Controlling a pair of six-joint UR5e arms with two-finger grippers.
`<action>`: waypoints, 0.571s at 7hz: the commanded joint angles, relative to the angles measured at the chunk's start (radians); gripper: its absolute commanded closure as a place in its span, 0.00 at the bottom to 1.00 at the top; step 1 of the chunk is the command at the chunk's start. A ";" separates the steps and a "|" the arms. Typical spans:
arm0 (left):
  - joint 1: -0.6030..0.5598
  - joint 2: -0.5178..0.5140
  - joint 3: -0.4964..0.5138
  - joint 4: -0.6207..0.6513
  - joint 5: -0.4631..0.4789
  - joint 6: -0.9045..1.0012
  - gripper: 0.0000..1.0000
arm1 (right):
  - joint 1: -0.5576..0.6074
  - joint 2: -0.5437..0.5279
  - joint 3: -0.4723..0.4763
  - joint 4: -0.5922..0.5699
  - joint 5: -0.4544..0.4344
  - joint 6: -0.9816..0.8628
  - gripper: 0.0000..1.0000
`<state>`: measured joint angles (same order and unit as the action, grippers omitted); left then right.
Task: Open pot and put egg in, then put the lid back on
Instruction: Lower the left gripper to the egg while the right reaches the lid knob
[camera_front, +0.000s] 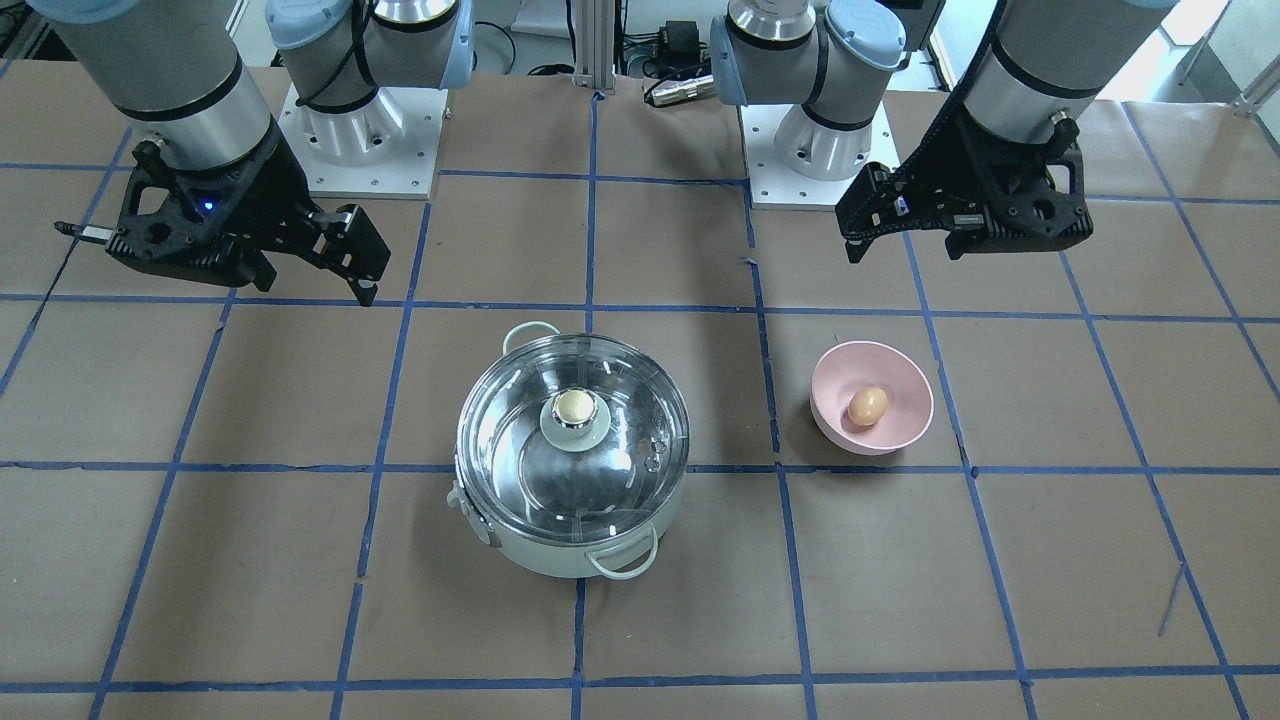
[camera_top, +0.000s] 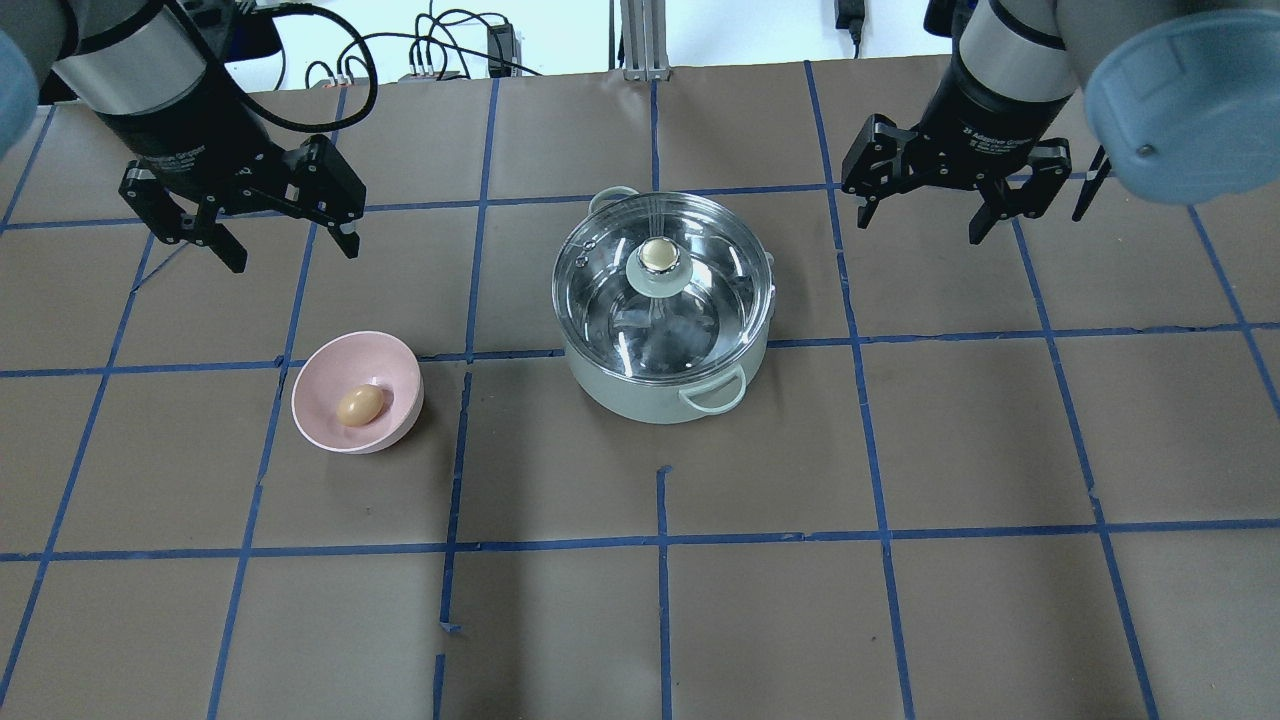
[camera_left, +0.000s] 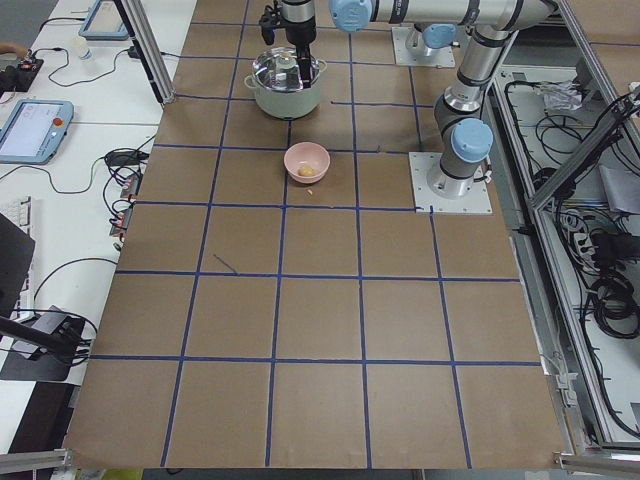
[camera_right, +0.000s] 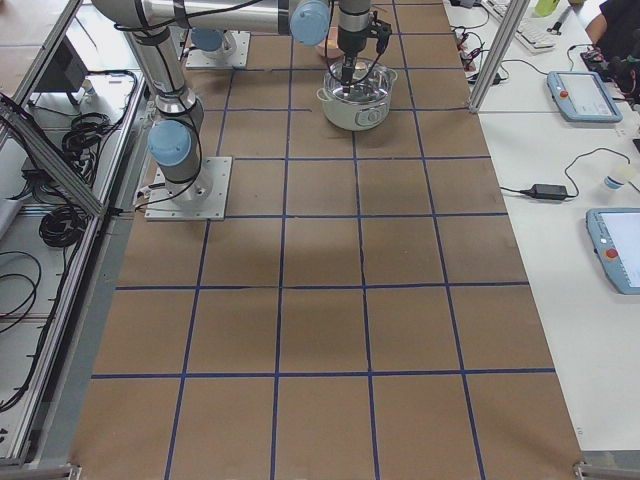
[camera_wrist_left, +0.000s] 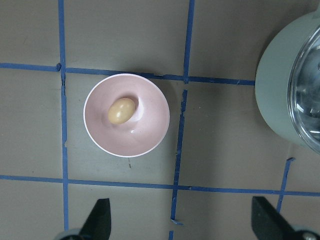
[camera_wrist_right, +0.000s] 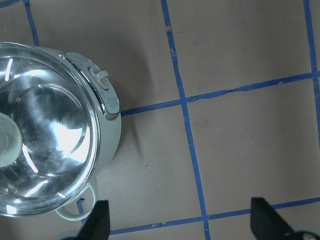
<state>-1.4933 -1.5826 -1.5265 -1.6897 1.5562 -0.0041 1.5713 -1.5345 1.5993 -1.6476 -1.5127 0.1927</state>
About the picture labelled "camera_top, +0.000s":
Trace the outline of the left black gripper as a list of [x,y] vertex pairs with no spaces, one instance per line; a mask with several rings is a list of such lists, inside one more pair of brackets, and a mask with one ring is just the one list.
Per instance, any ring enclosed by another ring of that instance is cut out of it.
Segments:
[[284,149],[234,99],[189,95],[120,115],[118,137],[134,156],[118,193],[163,243],[206,249],[239,274],[247,250],[218,215],[278,211],[324,227],[347,259],[360,254],[365,183],[326,135]]

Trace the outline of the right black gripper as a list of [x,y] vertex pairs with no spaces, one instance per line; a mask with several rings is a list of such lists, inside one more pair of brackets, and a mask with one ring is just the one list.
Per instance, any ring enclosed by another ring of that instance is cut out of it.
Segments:
[[841,190],[859,204],[858,228],[870,225],[884,197],[923,186],[980,195],[970,245],[1000,222],[1043,217],[1071,173],[1070,143],[1046,136],[1066,102],[1014,100],[968,70],[946,70],[915,126],[869,115],[841,163]]

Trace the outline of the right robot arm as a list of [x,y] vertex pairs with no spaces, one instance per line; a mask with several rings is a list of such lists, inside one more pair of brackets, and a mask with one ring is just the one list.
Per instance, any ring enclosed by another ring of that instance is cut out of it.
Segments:
[[1042,217],[1073,170],[1050,127],[1075,94],[1098,147],[1074,220],[1108,178],[1171,205],[1277,179],[1275,1],[931,1],[923,27],[951,56],[922,118],[868,117],[842,160],[859,228],[920,187],[980,196],[974,245]]

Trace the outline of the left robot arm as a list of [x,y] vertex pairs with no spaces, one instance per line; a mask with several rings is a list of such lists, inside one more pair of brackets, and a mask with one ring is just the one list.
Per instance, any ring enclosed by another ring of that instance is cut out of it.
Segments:
[[228,1],[221,14],[206,29],[180,1],[5,1],[3,147],[26,133],[56,76],[131,151],[118,192],[156,240],[206,249],[241,273],[247,251],[221,219],[275,211],[324,228],[357,258],[367,188],[332,136],[371,114],[376,88],[348,117],[292,120],[236,82],[224,51],[252,18],[323,18],[361,53],[365,38],[310,3]]

